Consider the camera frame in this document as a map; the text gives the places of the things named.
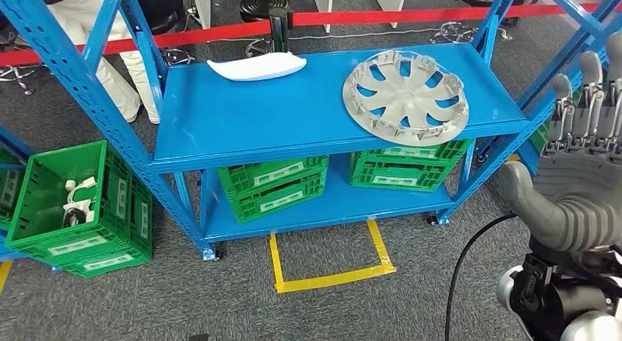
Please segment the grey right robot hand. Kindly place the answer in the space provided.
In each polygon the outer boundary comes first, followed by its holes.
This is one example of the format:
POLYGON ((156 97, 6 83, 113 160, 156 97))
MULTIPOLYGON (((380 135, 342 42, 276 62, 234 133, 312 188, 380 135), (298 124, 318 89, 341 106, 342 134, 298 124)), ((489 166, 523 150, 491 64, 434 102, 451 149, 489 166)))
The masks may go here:
POLYGON ((555 108, 548 142, 531 175, 520 161, 500 168, 508 206, 540 245, 581 252, 621 240, 621 33, 605 45, 603 73, 597 53, 579 58, 582 100, 574 104, 568 76, 552 81, 555 108))

